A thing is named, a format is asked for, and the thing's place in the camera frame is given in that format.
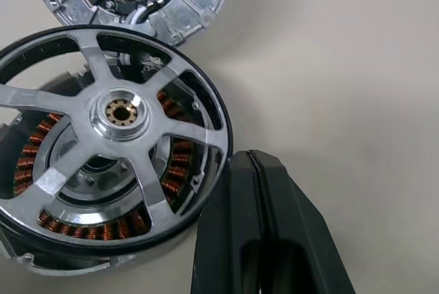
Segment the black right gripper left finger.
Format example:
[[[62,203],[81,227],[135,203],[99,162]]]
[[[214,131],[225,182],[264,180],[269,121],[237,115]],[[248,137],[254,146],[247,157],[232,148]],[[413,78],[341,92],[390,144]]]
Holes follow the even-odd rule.
[[[238,151],[226,162],[198,219],[192,293],[272,293],[265,171],[273,157]]]

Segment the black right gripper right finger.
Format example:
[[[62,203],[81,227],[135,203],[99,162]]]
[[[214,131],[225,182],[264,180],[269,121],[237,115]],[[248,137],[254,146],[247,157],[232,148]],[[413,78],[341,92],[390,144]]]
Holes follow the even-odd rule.
[[[354,293],[324,217],[281,161],[253,150],[263,215],[263,293]]]

